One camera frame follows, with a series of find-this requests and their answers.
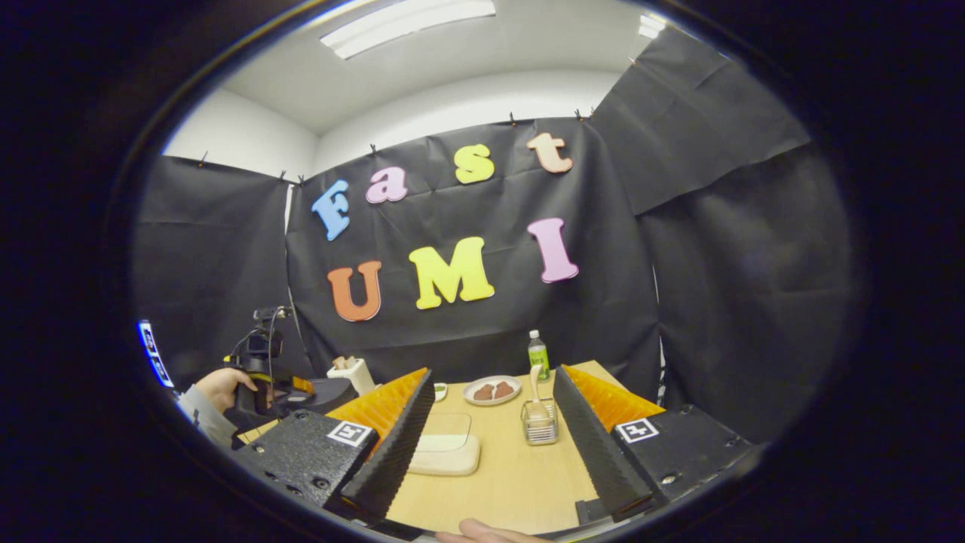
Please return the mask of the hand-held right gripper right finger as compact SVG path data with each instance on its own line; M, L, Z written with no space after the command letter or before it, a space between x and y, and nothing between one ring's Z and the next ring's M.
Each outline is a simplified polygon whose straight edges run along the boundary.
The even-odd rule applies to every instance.
M693 494L755 449L696 406L665 410L575 367L556 371L553 396L614 521Z

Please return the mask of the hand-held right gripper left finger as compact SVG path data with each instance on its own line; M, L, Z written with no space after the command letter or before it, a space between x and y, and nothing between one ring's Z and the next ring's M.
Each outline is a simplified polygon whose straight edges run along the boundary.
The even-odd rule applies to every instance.
M312 508L379 520L406 477L433 402L433 375L423 367L326 415L296 410L237 459Z

